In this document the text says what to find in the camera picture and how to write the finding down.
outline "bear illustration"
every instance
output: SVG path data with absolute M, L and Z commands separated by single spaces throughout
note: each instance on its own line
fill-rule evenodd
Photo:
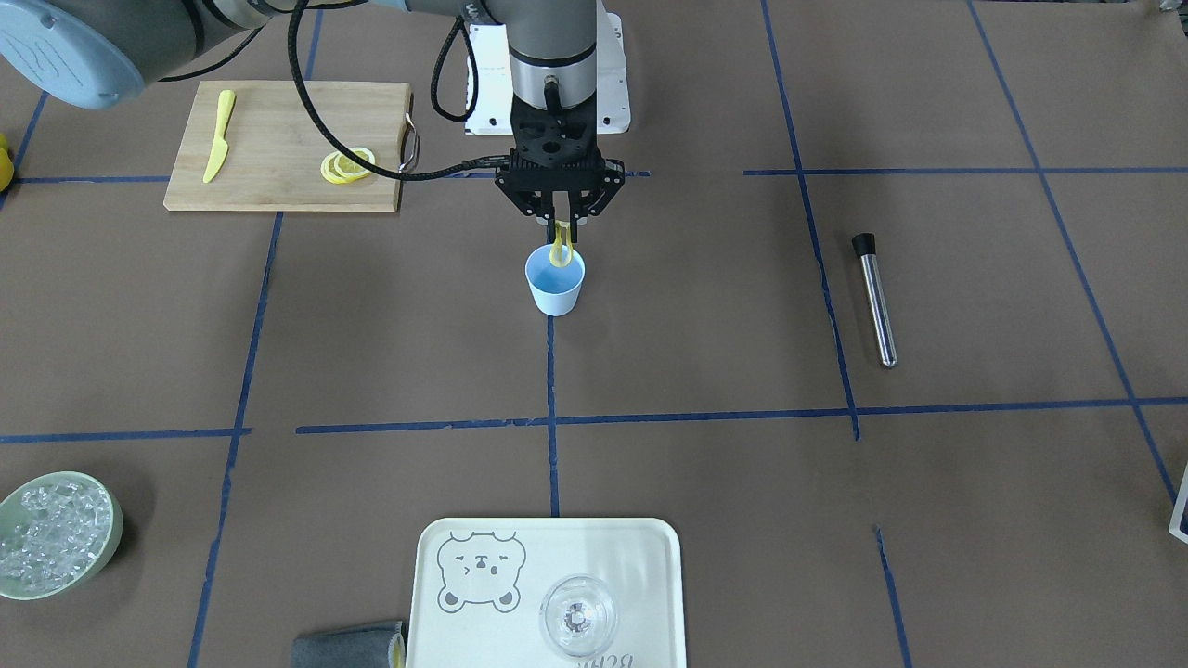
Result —
M 524 543 L 516 534 L 503 538 L 493 532 L 450 532 L 449 540 L 437 550 L 443 584 L 437 605 L 450 613 L 468 603 L 489 603 L 499 612 L 516 610 L 519 605 L 516 581 L 525 556 Z

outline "clear glass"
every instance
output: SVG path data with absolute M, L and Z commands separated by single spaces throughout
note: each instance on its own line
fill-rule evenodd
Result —
M 606 651 L 618 625 L 611 590 L 590 575 L 557 582 L 541 604 L 541 630 L 564 656 L 583 658 Z

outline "blue tape line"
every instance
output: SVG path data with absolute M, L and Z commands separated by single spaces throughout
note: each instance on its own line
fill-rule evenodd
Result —
M 651 171 L 628 171 L 624 172 L 627 178 L 647 178 L 652 175 Z M 493 171 L 460 171 L 457 174 L 450 174 L 446 178 L 494 178 L 495 172 Z
M 549 506 L 554 517 L 561 517 L 561 490 L 557 480 L 557 384 L 556 384 L 556 354 L 554 346 L 555 321 L 548 316 L 546 340 L 549 348 L 549 364 L 545 372 L 545 382 L 549 387 Z
M 651 412 L 633 415 L 575 415 L 558 417 L 557 424 L 623 424 L 638 422 L 716 422 L 723 420 L 788 420 L 792 417 L 846 417 L 848 408 L 803 410 L 741 410 L 720 412 Z
M 849 420 L 854 428 L 854 440 L 862 440 L 861 427 L 858 423 L 858 410 L 854 405 L 854 391 L 849 385 L 849 371 L 846 368 L 846 352 L 841 346 L 841 332 L 838 329 L 838 316 L 833 310 L 833 297 L 829 296 L 829 277 L 824 271 L 824 257 L 821 254 L 821 240 L 817 238 L 816 219 L 813 216 L 813 202 L 809 200 L 809 183 L 804 177 L 804 163 L 801 162 L 801 146 L 796 140 L 796 126 L 792 122 L 792 107 L 788 101 L 788 89 L 784 87 L 784 71 L 779 65 L 779 52 L 776 50 L 776 33 L 771 27 L 771 13 L 767 0 L 763 5 L 763 21 L 767 29 L 767 46 L 771 49 L 771 62 L 776 68 L 776 83 L 779 86 L 779 100 L 784 105 L 784 122 L 788 125 L 788 140 L 792 147 L 792 160 L 796 163 L 796 178 L 801 185 L 801 200 L 804 203 L 804 218 L 813 239 L 813 256 L 821 272 L 821 292 L 824 295 L 824 308 L 829 314 L 829 327 L 833 328 L 833 344 L 838 353 L 838 371 L 841 373 L 841 386 L 846 392 L 846 405 L 849 408 Z
M 1056 219 L 1056 226 L 1060 228 L 1060 234 L 1064 239 L 1064 247 L 1068 248 L 1069 258 L 1073 260 L 1073 267 L 1076 270 L 1076 276 L 1081 281 L 1081 288 L 1085 290 L 1085 296 L 1089 301 L 1089 307 L 1093 310 L 1093 317 L 1097 319 L 1098 328 L 1101 329 L 1101 336 L 1105 338 L 1106 347 L 1110 349 L 1110 357 L 1113 358 L 1114 368 L 1118 371 L 1118 378 L 1121 380 L 1123 387 L 1126 390 L 1126 397 L 1131 402 L 1131 408 L 1135 411 L 1135 418 L 1138 420 L 1138 426 L 1143 431 L 1143 437 L 1146 440 L 1146 447 L 1151 452 L 1151 456 L 1155 459 L 1156 468 L 1159 471 L 1159 477 L 1163 479 L 1163 486 L 1167 489 L 1168 496 L 1171 497 L 1173 502 L 1175 502 L 1175 485 L 1171 483 L 1168 468 L 1163 464 L 1163 456 L 1159 454 L 1159 448 L 1155 445 L 1151 430 L 1146 426 L 1146 417 L 1143 416 L 1143 409 L 1139 407 L 1138 398 L 1135 396 L 1135 389 L 1130 384 L 1130 378 L 1126 376 L 1126 368 L 1121 364 L 1121 355 L 1118 354 L 1118 347 L 1114 345 L 1113 336 L 1110 334 L 1110 328 L 1106 327 L 1106 320 L 1101 313 L 1101 308 L 1098 305 L 1098 300 L 1093 295 L 1093 288 L 1089 286 L 1088 276 L 1085 273 L 1085 267 L 1081 266 L 1081 258 L 1076 254 L 1076 247 L 1073 245 L 1073 238 L 1069 235 L 1068 227 L 1064 225 L 1064 218 L 1061 215 L 1060 207 L 1056 204 L 1056 196 L 1051 191 L 1051 184 L 1048 183 L 1048 177 L 1040 164 L 1040 156 L 1036 153 L 1035 145 L 1031 143 L 1028 128 L 1023 125 L 1023 115 L 1019 113 L 1019 107 L 1015 102 L 1015 95 L 1011 94 L 1011 88 L 1006 84 L 1006 76 L 1003 74 L 1003 68 L 998 63 L 998 57 L 994 55 L 994 48 L 990 44 L 990 37 L 986 34 L 986 29 L 981 24 L 981 18 L 978 15 L 978 10 L 974 7 L 973 0 L 966 0 L 966 6 L 969 8 L 969 14 L 973 17 L 974 25 L 978 27 L 978 34 L 981 36 L 981 43 L 986 46 L 986 53 L 990 56 L 990 64 L 994 68 L 994 74 L 998 76 L 998 83 L 1001 86 L 1003 94 L 1006 96 L 1006 102 L 1010 105 L 1011 113 L 1015 115 L 1015 122 L 1019 126 L 1019 133 L 1023 136 L 1023 144 L 1028 149 L 1028 155 L 1031 156 L 1031 163 L 1036 168 L 1040 183 L 1043 185 L 1044 195 L 1048 197 L 1048 206 L 1051 208 L 1051 214 Z
M 1130 399 L 1085 399 L 1066 402 L 1007 402 L 981 404 L 935 404 L 905 407 L 865 407 L 860 415 L 918 415 L 931 412 L 997 412 L 1015 410 L 1066 410 L 1076 408 L 1127 408 Z
M 244 384 L 239 392 L 239 408 L 235 409 L 235 429 L 227 448 L 227 467 L 223 470 L 222 493 L 219 499 L 219 529 L 210 543 L 207 557 L 206 580 L 202 582 L 202 598 L 198 600 L 198 615 L 194 620 L 194 638 L 190 641 L 189 668 L 197 668 L 198 653 L 202 649 L 202 634 L 207 626 L 207 611 L 210 606 L 210 591 L 215 581 L 215 568 L 219 565 L 219 548 L 222 544 L 222 532 L 227 524 L 227 504 L 230 502 L 230 474 L 239 458 L 240 437 L 244 430 L 244 416 L 247 412 L 247 397 L 252 390 L 252 373 L 255 371 L 255 353 L 260 346 L 260 330 L 264 328 L 264 313 L 268 307 L 268 283 L 272 276 L 272 263 L 277 258 L 277 241 L 285 214 L 278 213 L 272 223 L 272 239 L 268 241 L 268 257 L 264 263 L 264 278 L 260 281 L 260 298 L 255 304 L 255 321 L 252 324 L 252 341 L 247 346 L 247 363 L 244 365 Z
M 1188 405 L 1188 397 L 1150 397 L 1142 405 Z M 920 404 L 898 407 L 858 407 L 859 415 L 923 415 L 944 412 L 1009 412 L 1028 410 L 1075 410 L 1127 408 L 1130 399 L 1069 399 L 1053 402 L 999 402 L 967 404 Z M 740 410 L 716 412 L 652 412 L 621 415 L 555 416 L 556 424 L 631 424 L 647 422 L 718 422 L 731 420 L 791 420 L 801 417 L 846 417 L 848 408 Z M 508 420 L 456 420 L 436 422 L 377 422 L 361 424 L 315 424 L 298 427 L 298 435 L 353 434 L 369 431 L 422 431 L 434 429 L 499 429 L 508 427 L 544 427 L 549 417 L 513 417 Z
M 244 429 L 249 434 L 251 429 Z M 157 441 L 166 439 L 216 439 L 227 437 L 235 429 L 168 429 L 163 431 L 90 431 L 78 434 L 14 434 L 0 436 L 0 445 L 20 443 L 80 443 L 88 441 Z
M 1043 168 L 1045 174 L 1188 174 L 1188 166 Z
M 45 101 L 49 99 L 50 94 L 43 90 L 42 96 L 37 100 L 37 108 L 33 109 L 33 118 L 29 119 L 29 126 L 25 127 L 25 137 L 20 140 L 20 149 L 17 149 L 17 155 L 12 159 L 13 169 L 20 169 L 20 164 L 25 162 L 29 143 L 33 140 L 33 131 L 37 130 L 37 121 L 42 120 L 42 112 L 45 111 Z
M 1145 399 L 1138 399 L 1138 405 L 1184 405 L 1188 404 L 1188 397 L 1150 397 Z
M 805 169 L 808 176 L 944 175 L 944 174 L 1188 174 L 1188 166 L 1106 168 L 857 168 Z M 796 176 L 795 169 L 747 169 L 742 176 Z
M 169 183 L 168 176 L 37 176 L 18 178 L 21 185 L 39 183 Z
M 317 62 L 317 42 L 322 37 L 322 18 L 326 10 L 318 10 L 314 19 L 314 39 L 309 43 L 309 57 L 305 59 L 305 78 L 314 78 L 314 63 Z
M 29 151 L 29 143 L 33 139 L 33 131 L 37 130 L 37 121 L 42 119 L 42 111 L 45 109 L 45 101 L 50 97 L 50 94 L 42 92 L 42 96 L 37 100 L 37 107 L 33 108 L 33 115 L 29 119 L 29 125 L 25 126 L 25 137 L 20 140 L 20 146 L 17 149 L 17 155 L 13 156 L 12 166 L 14 170 L 20 169 L 20 164 L 25 162 L 25 152 Z M 0 212 L 4 210 L 5 202 L 8 201 L 8 195 L 12 193 L 11 189 L 6 188 L 0 193 Z
M 360 434 L 371 431 L 432 431 L 436 429 L 498 429 L 501 427 L 539 427 L 545 417 L 513 417 L 511 420 L 456 420 L 437 422 L 377 422 L 364 424 L 311 424 L 298 427 L 299 436 L 310 434 Z
M 855 168 L 805 169 L 807 176 L 871 176 L 871 175 L 943 175 L 943 174 L 1035 174 L 1035 168 Z M 794 169 L 748 169 L 742 176 L 795 176 Z
M 887 598 L 891 599 L 891 616 L 895 617 L 895 632 L 899 637 L 899 654 L 903 656 L 903 668 L 911 668 L 911 649 L 908 647 L 908 631 L 903 625 L 903 611 L 899 609 L 899 593 L 895 587 L 895 574 L 887 561 L 886 546 L 883 543 L 883 529 L 874 528 L 874 540 L 879 543 L 879 561 L 883 563 L 883 579 L 887 584 Z

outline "wooden cutting board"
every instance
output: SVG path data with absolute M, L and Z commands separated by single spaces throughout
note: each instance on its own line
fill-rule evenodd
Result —
M 375 163 L 400 164 L 407 83 L 310 81 L 326 125 L 348 146 L 366 146 Z M 210 157 L 219 93 L 235 92 L 227 126 L 230 151 L 219 176 L 202 183 Z M 375 175 L 335 185 L 322 178 L 334 147 L 309 119 L 291 81 L 203 81 L 194 97 L 177 163 L 165 191 L 173 212 L 394 212 L 400 183 Z

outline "lemon slice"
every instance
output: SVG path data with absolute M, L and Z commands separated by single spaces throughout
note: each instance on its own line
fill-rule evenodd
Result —
M 369 163 L 374 164 L 375 162 L 375 153 L 364 146 L 356 146 L 350 152 Z M 335 184 L 350 183 L 371 176 L 371 171 L 355 164 L 340 151 L 335 151 L 322 159 L 321 171 L 322 178 Z
M 561 225 L 558 220 L 556 239 L 552 241 L 552 247 L 549 248 L 549 264 L 557 269 L 564 269 L 571 261 L 574 261 L 574 238 L 569 235 L 569 226 Z
M 350 183 L 349 181 L 347 181 L 342 176 L 335 174 L 330 169 L 330 163 L 334 160 L 334 157 L 336 155 L 337 153 L 330 153 L 329 156 L 327 156 L 326 158 L 322 159 L 322 169 L 321 169 L 321 171 L 322 171 L 322 178 L 329 181 L 330 183 L 337 184 L 337 185 L 341 185 L 343 183 Z

